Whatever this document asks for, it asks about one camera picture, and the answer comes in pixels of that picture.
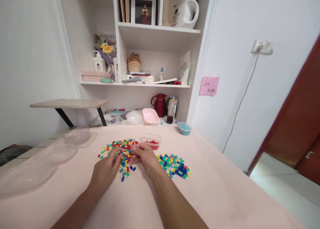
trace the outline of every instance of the white jug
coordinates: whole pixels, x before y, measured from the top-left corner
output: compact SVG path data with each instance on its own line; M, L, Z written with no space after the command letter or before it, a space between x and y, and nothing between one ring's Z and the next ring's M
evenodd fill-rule
M199 5L196 0L179 0L173 8L172 27L193 29L199 16Z

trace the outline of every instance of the pink sticky note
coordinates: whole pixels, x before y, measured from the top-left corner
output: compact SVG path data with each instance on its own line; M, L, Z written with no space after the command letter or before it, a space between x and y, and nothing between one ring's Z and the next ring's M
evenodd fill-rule
M216 95L219 83L219 77L202 77L199 95Z

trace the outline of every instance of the blue container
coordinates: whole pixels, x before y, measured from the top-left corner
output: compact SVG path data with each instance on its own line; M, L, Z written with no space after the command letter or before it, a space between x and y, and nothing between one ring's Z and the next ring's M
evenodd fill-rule
M184 135L184 136L190 135L190 132L192 131L192 128L191 128L191 126L189 126L189 124L187 124L186 122L178 122L177 126L178 126L179 132L182 135Z

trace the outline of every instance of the door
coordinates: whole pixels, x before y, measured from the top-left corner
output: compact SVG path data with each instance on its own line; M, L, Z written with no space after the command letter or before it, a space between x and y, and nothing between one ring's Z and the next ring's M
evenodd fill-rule
M265 152L295 167L320 133L319 38L295 81Z
M320 185L320 136L296 169L301 175Z

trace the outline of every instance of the flower bouquet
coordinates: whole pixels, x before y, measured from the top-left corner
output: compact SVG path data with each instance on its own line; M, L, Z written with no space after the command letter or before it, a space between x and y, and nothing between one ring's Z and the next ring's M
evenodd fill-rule
M117 44L115 40L103 39L99 35L94 35L94 49L99 51L101 57L106 61L106 67L113 63L113 58L117 57ZM114 71L110 70L110 78L115 81Z

